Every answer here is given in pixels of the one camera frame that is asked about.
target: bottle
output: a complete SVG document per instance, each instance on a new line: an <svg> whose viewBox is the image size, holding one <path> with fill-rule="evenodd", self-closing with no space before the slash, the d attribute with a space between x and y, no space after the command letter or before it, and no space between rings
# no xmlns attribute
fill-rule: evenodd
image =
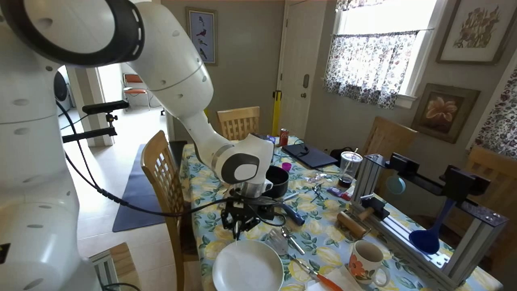
<svg viewBox="0 0 517 291"><path fill-rule="evenodd" d="M279 130L277 146L284 148L289 141L289 131L285 128Z"/></svg>

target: framed picture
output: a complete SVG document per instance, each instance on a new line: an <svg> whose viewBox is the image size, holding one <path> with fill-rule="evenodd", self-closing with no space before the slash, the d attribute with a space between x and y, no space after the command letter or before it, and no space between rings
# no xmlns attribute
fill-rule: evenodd
<svg viewBox="0 0 517 291"><path fill-rule="evenodd" d="M411 128L453 144L479 91L426 85Z"/></svg>
<svg viewBox="0 0 517 291"><path fill-rule="evenodd" d="M216 65L216 15L209 10L185 9L190 41L205 65Z"/></svg>
<svg viewBox="0 0 517 291"><path fill-rule="evenodd" d="M515 0L457 0L437 62L495 62L515 9Z"/></svg>

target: curtain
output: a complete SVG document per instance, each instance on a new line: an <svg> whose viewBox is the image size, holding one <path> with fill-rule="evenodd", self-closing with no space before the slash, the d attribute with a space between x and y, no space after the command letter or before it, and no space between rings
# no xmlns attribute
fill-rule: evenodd
<svg viewBox="0 0 517 291"><path fill-rule="evenodd" d="M487 115L476 144L500 156L517 157L517 68L507 81L499 102Z"/></svg>
<svg viewBox="0 0 517 291"><path fill-rule="evenodd" d="M337 0L337 10L345 12L358 7L381 5L384 0Z"/></svg>
<svg viewBox="0 0 517 291"><path fill-rule="evenodd" d="M363 104L390 107L403 83L416 34L334 36L326 89Z"/></svg>

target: rug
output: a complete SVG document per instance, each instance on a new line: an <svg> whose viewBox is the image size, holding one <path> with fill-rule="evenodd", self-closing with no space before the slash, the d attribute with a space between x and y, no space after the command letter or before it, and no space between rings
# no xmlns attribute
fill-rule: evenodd
<svg viewBox="0 0 517 291"><path fill-rule="evenodd" d="M122 199L140 209L159 212L161 209L155 198L155 193L140 169L142 149L143 146L137 149L137 154L134 157ZM117 232L127 232L134 228L145 228L145 227L158 225L163 222L164 222L163 217L137 212L137 211L119 206L111 230L113 233L117 233Z"/></svg>

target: chair back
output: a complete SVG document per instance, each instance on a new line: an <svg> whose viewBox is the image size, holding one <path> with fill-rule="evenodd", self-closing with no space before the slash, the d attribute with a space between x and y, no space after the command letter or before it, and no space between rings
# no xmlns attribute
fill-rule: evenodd
<svg viewBox="0 0 517 291"><path fill-rule="evenodd" d="M366 138L363 154L379 154L389 159L392 152L403 154L413 143L418 131L402 127L382 117L374 117Z"/></svg>
<svg viewBox="0 0 517 291"><path fill-rule="evenodd" d="M243 139L250 133L258 133L260 107L242 107L216 112L221 136L229 141Z"/></svg>
<svg viewBox="0 0 517 291"><path fill-rule="evenodd" d="M142 170L151 185L161 212L180 214L184 211L177 167L172 161L164 133L158 131L143 148ZM184 264L180 254L179 224L180 217L166 217L166 228L174 254L176 290L184 288Z"/></svg>
<svg viewBox="0 0 517 291"><path fill-rule="evenodd" d="M468 199L508 219L507 227L487 253L489 274L502 280L504 274L517 266L517 159L473 146L466 159L466 172L491 182L484 194ZM458 209L453 209L445 222L457 235L463 235L470 224L471 217Z"/></svg>

